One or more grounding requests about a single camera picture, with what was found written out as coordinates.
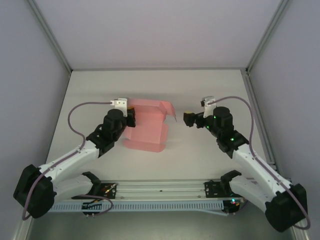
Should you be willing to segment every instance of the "white table surface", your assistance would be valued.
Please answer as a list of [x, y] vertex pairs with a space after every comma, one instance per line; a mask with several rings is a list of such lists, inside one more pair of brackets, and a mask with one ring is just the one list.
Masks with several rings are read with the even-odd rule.
[[[184, 111], [199, 113], [202, 97], [216, 99], [239, 96], [248, 99], [240, 70], [123, 70], [73, 71], [62, 105], [47, 161], [53, 161], [74, 149], [81, 138], [68, 127], [67, 116], [77, 104], [108, 102], [118, 97], [155, 99], [172, 102], [177, 122], [167, 116], [169, 125], [166, 148], [147, 152], [125, 148], [120, 139], [113, 149], [81, 167], [101, 180], [190, 180], [217, 179], [238, 170], [250, 175], [219, 149], [216, 139], [206, 130], [187, 127]], [[230, 108], [235, 129], [249, 138], [250, 114], [238, 100], [226, 100], [219, 106]], [[71, 116], [72, 126], [85, 136], [93, 132], [111, 106], [85, 105]], [[257, 128], [253, 147], [265, 157]]]

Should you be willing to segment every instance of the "white wall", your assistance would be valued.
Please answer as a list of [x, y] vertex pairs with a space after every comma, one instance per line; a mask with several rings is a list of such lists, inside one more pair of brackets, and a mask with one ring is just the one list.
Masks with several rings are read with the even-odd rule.
[[245, 67], [281, 0], [35, 0], [73, 69]]
[[320, 236], [320, 1], [293, 0], [252, 70], [281, 169], [307, 191]]
[[22, 207], [13, 193], [24, 167], [46, 160], [68, 73], [23, 0], [0, 1], [0, 235]]

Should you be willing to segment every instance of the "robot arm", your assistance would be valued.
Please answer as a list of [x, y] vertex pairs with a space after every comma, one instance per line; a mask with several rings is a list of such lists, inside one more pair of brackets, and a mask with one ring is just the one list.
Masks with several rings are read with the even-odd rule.
[[109, 110], [103, 119], [103, 124], [97, 126], [86, 137], [81, 149], [78, 146], [52, 162], [39, 167], [31, 164], [23, 170], [13, 197], [22, 206], [25, 206], [32, 185], [42, 173], [49, 169], [36, 184], [28, 204], [27, 211], [33, 218], [43, 216], [54, 203], [59, 201], [78, 195], [95, 196], [98, 193], [101, 181], [91, 172], [68, 178], [74, 175], [81, 166], [96, 160], [113, 148], [127, 126], [136, 126], [135, 110], [134, 108], [128, 109], [126, 98], [119, 98], [111, 103], [115, 108]]
[[203, 98], [201, 106], [204, 107], [204, 112], [184, 113], [185, 124], [189, 127], [196, 124], [197, 128], [206, 128], [216, 137], [219, 148], [248, 170], [257, 182], [254, 184], [240, 172], [233, 170], [221, 177], [220, 185], [224, 192], [238, 194], [252, 202], [265, 213], [269, 223], [279, 232], [304, 219], [305, 215], [283, 186], [294, 194], [307, 211], [306, 190], [300, 184], [292, 185], [257, 153], [253, 152], [253, 156], [249, 141], [234, 129], [233, 116], [228, 108], [216, 106], [213, 96]]

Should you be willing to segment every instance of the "gray wall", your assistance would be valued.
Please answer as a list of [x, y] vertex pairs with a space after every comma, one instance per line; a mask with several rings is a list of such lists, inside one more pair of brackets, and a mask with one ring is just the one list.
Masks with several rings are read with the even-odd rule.
[[280, 169], [307, 191], [320, 236], [320, 1], [293, 0], [251, 71]]
[[68, 74], [23, 0], [0, 1], [0, 235], [12, 237], [21, 206], [13, 193], [24, 167], [42, 164]]

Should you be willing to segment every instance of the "purple cable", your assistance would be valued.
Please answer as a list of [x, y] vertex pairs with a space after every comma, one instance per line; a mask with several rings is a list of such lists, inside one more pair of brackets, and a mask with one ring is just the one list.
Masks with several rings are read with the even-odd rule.
[[98, 212], [97, 214], [94, 214], [94, 215], [87, 215], [88, 217], [95, 217], [95, 216], [99, 216], [99, 215], [102, 215], [102, 214], [105, 214], [107, 212], [109, 212], [113, 207], [114, 207], [114, 203], [107, 197], [104, 197], [104, 196], [93, 196], [93, 195], [79, 195], [79, 197], [87, 197], [87, 198], [93, 198], [93, 199], [102, 199], [102, 200], [107, 200], [111, 205], [110, 207], [107, 209], [107, 210], [104, 210], [102, 212]]
[[40, 176], [37, 177], [37, 179], [33, 182], [30, 190], [29, 190], [29, 193], [28, 193], [28, 196], [26, 197], [26, 200], [25, 200], [25, 205], [24, 205], [24, 208], [23, 208], [23, 212], [22, 212], [22, 220], [25, 221], [27, 220], [28, 218], [30, 218], [30, 214], [28, 216], [26, 216], [27, 214], [27, 210], [28, 210], [28, 206], [29, 206], [29, 203], [30, 203], [30, 198], [31, 198], [31, 195], [36, 187], [36, 185], [38, 184], [38, 182], [41, 180], [41, 178], [46, 175], [50, 169], [52, 168], [55, 168], [57, 165], [61, 164], [62, 162], [64, 162], [65, 160], [71, 158], [72, 156], [74, 156], [75, 154], [78, 153], [78, 151], [80, 151], [85, 143], [86, 143], [86, 137], [85, 135], [83, 135], [81, 132], [78, 132], [77, 130], [75, 130], [72, 126], [71, 126], [71, 123], [70, 123], [70, 116], [71, 114], [73, 113], [74, 110], [76, 110], [78, 107], [81, 107], [83, 105], [91, 105], [91, 104], [94, 104], [94, 105], [110, 105], [112, 104], [112, 102], [96, 102], [96, 101], [88, 101], [88, 102], [83, 102], [83, 103], [80, 103], [78, 104], [77, 106], [75, 106], [74, 108], [71, 109], [71, 111], [69, 112], [68, 114], [68, 126], [69, 128], [75, 133], [75, 134], [78, 134], [82, 137], [82, 143], [79, 147], [79, 149], [77, 149], [76, 151], [70, 153], [68, 156], [65, 156], [64, 158], [62, 158], [61, 160], [57, 161], [55, 164], [53, 164], [52, 166], [50, 166], [50, 168], [46, 169], [43, 173], [41, 173]]
[[284, 185], [280, 179], [272, 172], [270, 171], [263, 163], [260, 159], [258, 159], [258, 157], [256, 156], [255, 154], [255, 151], [252, 147], [252, 138], [253, 138], [253, 134], [254, 134], [254, 114], [253, 114], [253, 111], [251, 109], [251, 106], [250, 104], [244, 100], [242, 97], [239, 97], [239, 96], [226, 96], [226, 97], [223, 97], [223, 98], [220, 98], [214, 102], [211, 102], [209, 103], [209, 105], [212, 105], [212, 104], [216, 104], [216, 103], [219, 103], [223, 100], [227, 100], [227, 99], [238, 99], [242, 102], [244, 102], [246, 104], [246, 106], [249, 108], [249, 111], [250, 111], [250, 115], [251, 115], [251, 129], [250, 129], [250, 136], [249, 136], [249, 148], [250, 148], [250, 152], [252, 154], [252, 156], [254, 157], [254, 159], [261, 165], [261, 167], [264, 168], [264, 170], [266, 170], [273, 178], [274, 180], [276, 180], [280, 185], [281, 187], [283, 187], [287, 193], [292, 197], [292, 199], [295, 201], [295, 203], [298, 205], [298, 207], [300, 208], [300, 210], [302, 211], [305, 219], [306, 219], [306, 226], [297, 226], [297, 225], [294, 225], [295, 228], [297, 229], [301, 229], [301, 230], [308, 230], [310, 227], [311, 227], [311, 221], [310, 221], [310, 218], [308, 216], [308, 213], [306, 212], [306, 210], [304, 209], [304, 207], [301, 205], [301, 203], [299, 202], [299, 200], [296, 198], [296, 196], [292, 193], [292, 191], [290, 191], [290, 189], [288, 189], [286, 187], [286, 185]]

